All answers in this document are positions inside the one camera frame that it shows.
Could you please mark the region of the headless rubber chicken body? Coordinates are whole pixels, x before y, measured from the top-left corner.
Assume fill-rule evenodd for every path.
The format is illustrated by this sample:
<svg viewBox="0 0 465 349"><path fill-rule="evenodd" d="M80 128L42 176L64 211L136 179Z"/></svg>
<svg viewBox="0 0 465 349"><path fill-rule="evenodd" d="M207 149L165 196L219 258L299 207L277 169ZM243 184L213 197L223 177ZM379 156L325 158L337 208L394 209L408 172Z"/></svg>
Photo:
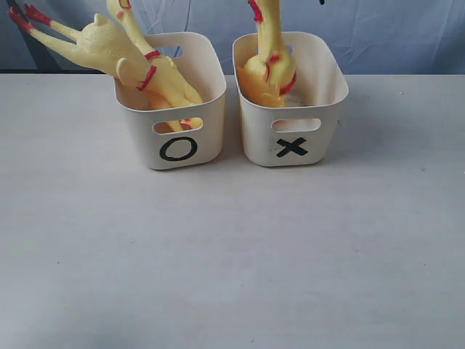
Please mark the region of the headless rubber chicken body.
<svg viewBox="0 0 465 349"><path fill-rule="evenodd" d="M284 108L286 98L267 83L268 67L258 55L246 61L243 67L237 67L238 82L241 91L251 102L269 108Z"/></svg>

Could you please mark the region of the detached rubber chicken head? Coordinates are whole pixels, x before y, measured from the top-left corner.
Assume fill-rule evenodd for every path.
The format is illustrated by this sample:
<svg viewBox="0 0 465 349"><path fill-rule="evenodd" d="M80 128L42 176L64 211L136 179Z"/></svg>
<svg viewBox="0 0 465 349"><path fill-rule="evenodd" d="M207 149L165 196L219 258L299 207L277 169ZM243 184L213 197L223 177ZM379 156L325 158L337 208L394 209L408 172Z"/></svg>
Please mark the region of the detached rubber chicken head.
<svg viewBox="0 0 465 349"><path fill-rule="evenodd" d="M278 92L289 93L296 83L296 63L284 44L279 0L248 0L257 28L257 54L246 62L245 71Z"/></svg>

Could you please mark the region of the cream bin marked X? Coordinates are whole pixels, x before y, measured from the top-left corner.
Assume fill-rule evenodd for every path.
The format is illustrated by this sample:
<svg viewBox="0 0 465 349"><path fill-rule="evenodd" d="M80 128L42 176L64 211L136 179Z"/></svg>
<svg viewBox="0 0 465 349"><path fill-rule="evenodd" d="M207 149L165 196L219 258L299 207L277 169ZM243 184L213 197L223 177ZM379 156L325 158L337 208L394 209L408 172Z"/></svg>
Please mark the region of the cream bin marked X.
<svg viewBox="0 0 465 349"><path fill-rule="evenodd" d="M349 87L328 45L311 33L283 33L296 60L293 95L301 106L268 108L239 89L243 151L263 167L315 164L324 158Z"/></svg>

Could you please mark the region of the cream bin marked O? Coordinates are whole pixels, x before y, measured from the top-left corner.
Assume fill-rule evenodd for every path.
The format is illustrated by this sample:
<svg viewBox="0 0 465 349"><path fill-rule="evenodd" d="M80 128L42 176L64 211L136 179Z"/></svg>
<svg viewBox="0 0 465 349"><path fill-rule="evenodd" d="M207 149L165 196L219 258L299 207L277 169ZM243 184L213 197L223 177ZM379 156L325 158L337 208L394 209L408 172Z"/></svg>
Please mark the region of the cream bin marked O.
<svg viewBox="0 0 465 349"><path fill-rule="evenodd" d="M180 73L203 99L200 105L152 111L146 95L114 82L119 113L125 118L142 163L155 170L173 169L214 160L222 151L227 84L211 42L193 32L148 35L154 47L180 47L175 57ZM201 127L159 133L163 122L198 117Z"/></svg>

